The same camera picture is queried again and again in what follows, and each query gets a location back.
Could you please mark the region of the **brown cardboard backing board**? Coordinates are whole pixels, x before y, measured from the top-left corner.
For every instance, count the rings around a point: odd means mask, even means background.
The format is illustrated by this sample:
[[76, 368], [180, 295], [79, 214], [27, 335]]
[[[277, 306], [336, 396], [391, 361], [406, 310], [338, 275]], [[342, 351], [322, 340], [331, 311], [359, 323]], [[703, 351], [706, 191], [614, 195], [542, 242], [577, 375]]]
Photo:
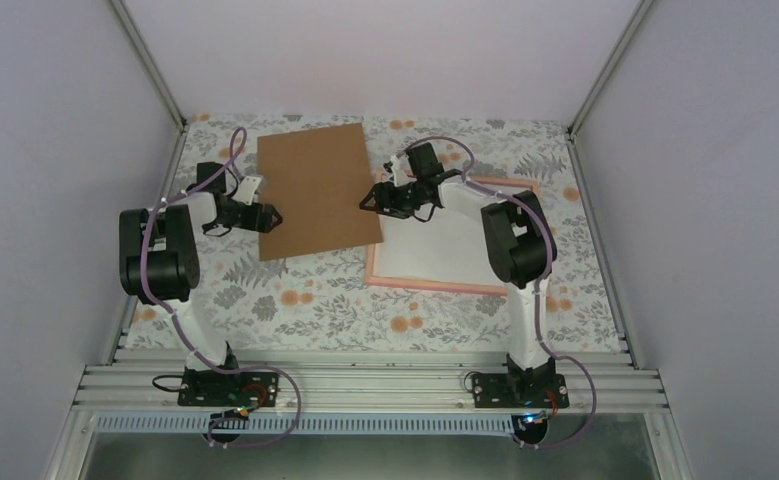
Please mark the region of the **brown cardboard backing board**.
[[283, 217], [260, 236], [262, 261], [383, 241], [378, 215], [359, 207], [375, 180], [360, 123], [259, 137], [257, 172], [261, 201]]

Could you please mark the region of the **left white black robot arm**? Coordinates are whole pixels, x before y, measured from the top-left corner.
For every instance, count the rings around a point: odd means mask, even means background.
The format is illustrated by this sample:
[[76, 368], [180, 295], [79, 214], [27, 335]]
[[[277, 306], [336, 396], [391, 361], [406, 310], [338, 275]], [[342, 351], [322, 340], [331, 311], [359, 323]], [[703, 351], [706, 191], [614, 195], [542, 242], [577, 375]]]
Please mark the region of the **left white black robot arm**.
[[263, 181], [214, 162], [198, 166], [196, 193], [180, 195], [157, 214], [126, 210], [119, 216], [119, 279], [124, 291], [165, 315], [184, 349], [184, 370], [176, 386], [152, 380], [173, 393], [181, 406], [238, 407], [250, 411], [276, 400], [276, 373], [248, 373], [193, 292], [202, 278], [197, 236], [224, 236], [234, 229], [269, 233], [283, 218], [258, 200]]

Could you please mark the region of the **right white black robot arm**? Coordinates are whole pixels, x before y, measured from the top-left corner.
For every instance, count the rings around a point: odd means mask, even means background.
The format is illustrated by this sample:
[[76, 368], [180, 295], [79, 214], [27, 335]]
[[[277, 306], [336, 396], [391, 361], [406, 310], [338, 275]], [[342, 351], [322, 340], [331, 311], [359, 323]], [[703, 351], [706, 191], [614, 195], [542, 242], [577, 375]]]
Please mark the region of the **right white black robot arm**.
[[491, 271], [506, 287], [511, 344], [498, 379], [520, 407], [537, 405], [558, 391], [561, 375], [543, 338], [545, 295], [558, 251], [538, 195], [506, 193], [481, 184], [464, 170], [447, 169], [430, 140], [419, 141], [385, 163], [389, 177], [359, 203], [398, 220], [417, 218], [421, 207], [447, 210], [476, 222]]

